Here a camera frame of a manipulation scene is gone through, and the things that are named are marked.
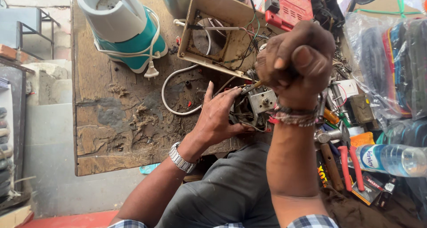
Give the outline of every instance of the man's left hand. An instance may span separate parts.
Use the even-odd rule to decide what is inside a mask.
[[[188,162],[196,161],[210,146],[243,133],[250,128],[243,124],[231,125],[228,123],[230,108],[234,100],[242,93],[242,88],[234,87],[212,98],[213,93],[214,84],[209,82],[199,119],[192,132],[185,136],[178,147],[178,152],[182,153],[181,156]],[[183,146],[184,143],[192,143],[193,145]]]

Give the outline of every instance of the metal bucket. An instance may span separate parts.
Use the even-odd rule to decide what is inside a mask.
[[[191,0],[163,0],[169,13],[176,19],[187,18]]]

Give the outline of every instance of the checkered shirt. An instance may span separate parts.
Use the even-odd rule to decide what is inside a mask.
[[[147,228],[135,220],[121,220],[108,228]],[[244,228],[242,223],[230,223],[215,228]],[[334,220],[324,215],[301,216],[288,225],[288,228],[338,228]]]

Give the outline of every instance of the shirt sleeve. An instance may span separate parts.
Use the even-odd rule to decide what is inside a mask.
[[[121,220],[108,228],[147,228],[147,226],[136,220]]]
[[[324,215],[301,216],[292,221],[288,228],[338,228],[335,221]]]

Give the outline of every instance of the gray trousers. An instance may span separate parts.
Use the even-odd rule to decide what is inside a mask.
[[[257,142],[217,160],[201,181],[180,186],[158,228],[212,228],[241,222],[245,228],[279,228],[267,183],[270,146]]]

